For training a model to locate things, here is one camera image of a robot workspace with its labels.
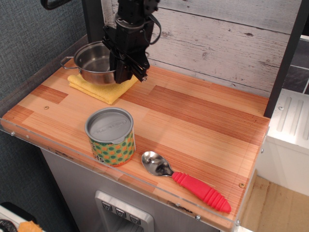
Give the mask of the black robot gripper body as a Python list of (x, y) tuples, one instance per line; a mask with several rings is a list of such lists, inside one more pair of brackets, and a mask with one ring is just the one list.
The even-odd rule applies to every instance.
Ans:
[(150, 68), (146, 49), (154, 44), (151, 41), (155, 17), (151, 14), (140, 22), (133, 24), (126, 22), (119, 15), (115, 16), (116, 28), (104, 26), (103, 44), (120, 54), (131, 68)]

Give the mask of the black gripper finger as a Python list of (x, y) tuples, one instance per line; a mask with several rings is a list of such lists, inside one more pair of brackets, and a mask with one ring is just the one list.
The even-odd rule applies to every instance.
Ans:
[(140, 82), (147, 80), (147, 68), (132, 67), (131, 71)]
[(114, 80), (117, 84), (121, 84), (125, 81), (128, 81), (132, 78), (131, 67), (121, 59), (119, 53), (115, 50), (110, 50), (110, 70), (114, 71)]

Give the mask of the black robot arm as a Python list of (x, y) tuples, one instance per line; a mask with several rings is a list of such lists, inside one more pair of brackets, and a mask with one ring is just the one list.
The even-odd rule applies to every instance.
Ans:
[(158, 0), (119, 0), (114, 21), (116, 28), (104, 26), (103, 43), (110, 51), (110, 70), (117, 84), (135, 76), (141, 82), (147, 79), (150, 68), (146, 49), (155, 44), (160, 35), (151, 41), (154, 25), (161, 25), (153, 16)]

